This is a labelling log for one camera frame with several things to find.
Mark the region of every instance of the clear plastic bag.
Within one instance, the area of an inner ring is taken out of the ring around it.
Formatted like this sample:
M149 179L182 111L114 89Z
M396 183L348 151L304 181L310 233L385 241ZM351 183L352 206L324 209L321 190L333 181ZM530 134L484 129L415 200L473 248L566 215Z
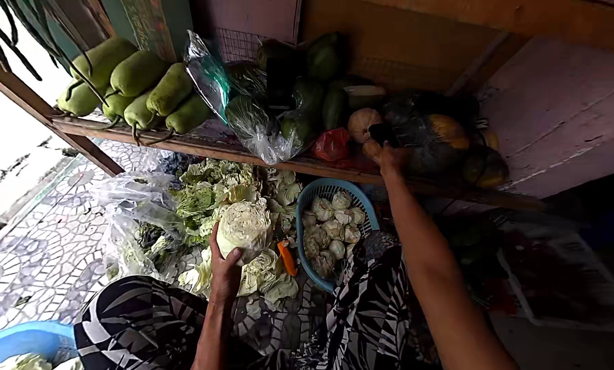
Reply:
M294 129L305 121L301 111L287 112L290 114L283 117L280 127L279 118L268 114L252 96L243 94L230 101L233 83L225 67L196 33L188 31L188 36L190 42L184 56L188 74L212 111L231 127L244 147L270 165L287 161L309 147L306 136ZM254 85L259 85L260 80L254 78Z
M99 247L110 280L141 274L174 282L176 269L159 273L150 258L159 251L152 248L152 254L146 254L138 235L141 222L162 228L173 238L163 246L167 258L165 265L172 265L177 259L174 252L184 246L185 228L168 191L173 179L174 176L161 172L124 172L90 189L98 204L105 207L108 218L108 228Z

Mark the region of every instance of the wooden shelf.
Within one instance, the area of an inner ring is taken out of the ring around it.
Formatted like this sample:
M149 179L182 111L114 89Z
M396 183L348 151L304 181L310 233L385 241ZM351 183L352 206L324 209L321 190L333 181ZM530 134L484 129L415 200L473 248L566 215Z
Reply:
M52 118L51 121L51 125L55 129L66 134L91 136L135 144L128 126L108 130L94 130L94 128L98 128L104 124L103 122L106 122L103 117L91 115L86 117L86 119ZM165 130L140 132L140 138L144 143L161 138L166 133L167 131ZM181 151L196 156L268 166L261 159L253 156L238 142L236 136L226 126L223 126L216 120L207 121L189 134L176 136L170 140L154 144L151 147ZM338 162L325 162L302 155L290 161L278 163L273 167L322 177L341 178L352 182L384 184L377 165L361 155L361 153L357 153L351 159ZM410 189L419 194L450 199L459 198L475 203L512 209L533 209L539 211L544 209L544 203L537 198L500 192L494 189L474 188L464 189L462 192L459 186L437 183L426 178L410 178L408 184Z

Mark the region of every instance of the green papaya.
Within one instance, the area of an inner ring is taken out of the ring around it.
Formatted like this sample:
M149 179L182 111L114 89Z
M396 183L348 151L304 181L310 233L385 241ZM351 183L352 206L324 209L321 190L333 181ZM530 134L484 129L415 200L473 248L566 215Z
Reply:
M113 92L113 88L109 87L105 94L109 95ZM135 97L126 97L121 96L119 94L112 94L105 98L105 102L108 105L103 105L102 110L104 111L104 115L108 117L111 122L115 122L118 119L124 118L124 110L131 104L136 98Z
M154 53L140 50L113 70L110 85L119 95L138 96L163 77L167 64Z
M282 120L282 136L287 139L293 137L298 145L302 146L313 134L312 125L309 118L303 115L284 117Z
M293 99L296 109L307 114L320 115L325 89L312 78L299 78L293 86Z
M147 109L159 116L172 113L192 91L192 80L183 63L174 63L147 98Z
M307 75L327 81L343 70L346 43L342 34L331 32L316 39L307 48Z
M124 110L124 119L129 126L135 127L137 130L151 130L158 120L154 119L154 114L147 109L147 98L149 92L138 96L129 106Z
M344 89L329 89L323 100L323 126L325 130L345 126L350 116L349 112L348 95Z
M199 94L192 93L176 111L167 116L165 125L168 130L183 135L204 123L211 114L211 108L204 103L204 99Z
M262 71L266 71L268 59L297 60L298 51L294 47L284 44L276 39L267 39L257 50L257 64Z
M77 84L77 82L79 80L72 80L72 83L60 94L56 103L63 112L71 113L77 117L87 116L97 108L100 100L87 84Z
M93 85L100 88L110 83L110 75L115 67L137 50L126 38L114 36L85 52L90 63L83 54L74 58L72 63ZM70 70L73 78L81 80L76 71Z

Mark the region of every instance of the green bottle gourd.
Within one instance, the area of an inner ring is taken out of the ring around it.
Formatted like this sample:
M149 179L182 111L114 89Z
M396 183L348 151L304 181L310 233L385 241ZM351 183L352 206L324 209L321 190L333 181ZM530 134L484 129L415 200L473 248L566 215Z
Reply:
M151 130L158 120L154 119L154 114L147 109L147 98L149 92L138 96L129 106L124 110L124 119L131 126L131 136L136 144L140 145L140 139L138 138L138 130Z
M77 82L78 80L72 80L69 86L56 99L56 103L58 108L65 113L77 117L87 116L97 108L100 100L88 85L77 85Z
M115 67L110 75L110 85L114 94L138 96L160 80L166 68L167 64L154 53L140 50Z
M108 103L108 105L102 106L104 115L108 117L112 124L101 127L99 128L100 130L111 128L124 119L124 110L136 99L135 97L125 97L119 94L111 94L112 92L113 88L111 87L105 91L106 95L108 96L105 98L105 101Z
M89 61L81 54L74 58L73 64L93 85L101 88L110 83L110 75L115 67L137 50L127 39L114 36L86 51ZM71 69L71 72L73 78L81 80L76 71Z
M190 130L208 120L211 115L211 108L204 103L204 99L199 94L194 92L181 103L176 111L165 118L165 125L169 130L168 134L146 145L160 143L170 139L174 134L187 134Z
M147 98L147 109L158 116L174 112L192 91L192 80L183 63L174 63Z

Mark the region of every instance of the wooden board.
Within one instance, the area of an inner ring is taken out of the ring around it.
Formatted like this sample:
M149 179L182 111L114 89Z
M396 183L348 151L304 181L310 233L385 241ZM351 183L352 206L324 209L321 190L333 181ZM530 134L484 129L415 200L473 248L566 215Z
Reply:
M614 7L582 0L365 0L527 36L614 51Z
M390 91L445 91L500 33L361 0L309 0L302 8L301 40L347 35L350 72Z
M135 144L128 126L126 128L93 130L91 128L98 128L103 125L103 123L93 120L58 117L52 119L52 124L56 129L68 134L93 136L95 138L112 139ZM166 132L165 130L141 132L140 138L145 143L146 141L163 137ZM229 129L215 120L208 121L187 135L174 137L173 139L152 145L152 147L267 167L266 163L242 147ZM273 167L315 176L341 178L352 182L384 184L378 167L361 153L353 153L351 159L334 163L324 162L309 156L298 156L290 161L278 163ZM459 198L476 203L513 209L542 210L544 208L544 204L539 199L499 192L493 189L473 188L461 192L459 184L437 183L426 178L410 178L408 183L414 192L420 194L444 198Z

